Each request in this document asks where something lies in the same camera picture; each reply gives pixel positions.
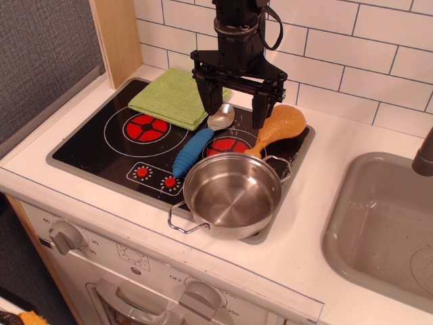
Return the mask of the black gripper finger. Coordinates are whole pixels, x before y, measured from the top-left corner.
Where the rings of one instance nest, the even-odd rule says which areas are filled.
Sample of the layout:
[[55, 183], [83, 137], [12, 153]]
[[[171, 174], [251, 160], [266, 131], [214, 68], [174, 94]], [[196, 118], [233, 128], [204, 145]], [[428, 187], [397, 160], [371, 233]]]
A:
[[275, 96], [258, 91], [252, 99], [252, 126], [261, 129], [275, 104]]
[[204, 110], [214, 115], [223, 103], [223, 88], [213, 79], [197, 77], [196, 83]]

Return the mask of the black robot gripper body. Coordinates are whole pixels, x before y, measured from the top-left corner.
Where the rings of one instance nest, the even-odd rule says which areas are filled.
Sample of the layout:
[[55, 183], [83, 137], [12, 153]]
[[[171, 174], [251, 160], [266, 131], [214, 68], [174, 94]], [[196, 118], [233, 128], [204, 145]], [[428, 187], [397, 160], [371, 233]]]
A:
[[274, 45], [265, 39], [264, 26], [233, 27], [216, 26], [217, 50], [194, 50], [193, 77], [213, 79], [222, 88], [232, 88], [253, 94], [257, 89], [275, 96], [276, 101], [284, 99], [283, 84], [287, 74], [270, 64], [264, 55], [266, 49], [274, 50], [281, 43], [283, 31]]

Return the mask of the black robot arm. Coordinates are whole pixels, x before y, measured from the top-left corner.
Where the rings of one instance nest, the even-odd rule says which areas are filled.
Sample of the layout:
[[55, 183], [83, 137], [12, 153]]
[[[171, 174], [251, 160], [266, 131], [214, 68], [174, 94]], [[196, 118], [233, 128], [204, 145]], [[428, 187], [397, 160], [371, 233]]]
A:
[[204, 110], [213, 115], [223, 103], [223, 89], [252, 96], [252, 126], [263, 127], [276, 103], [285, 97], [286, 72], [265, 58], [265, 51], [276, 50], [265, 40], [265, 17], [279, 21], [268, 1], [214, 1], [214, 30], [218, 36], [216, 50], [195, 50], [190, 57], [192, 70]]

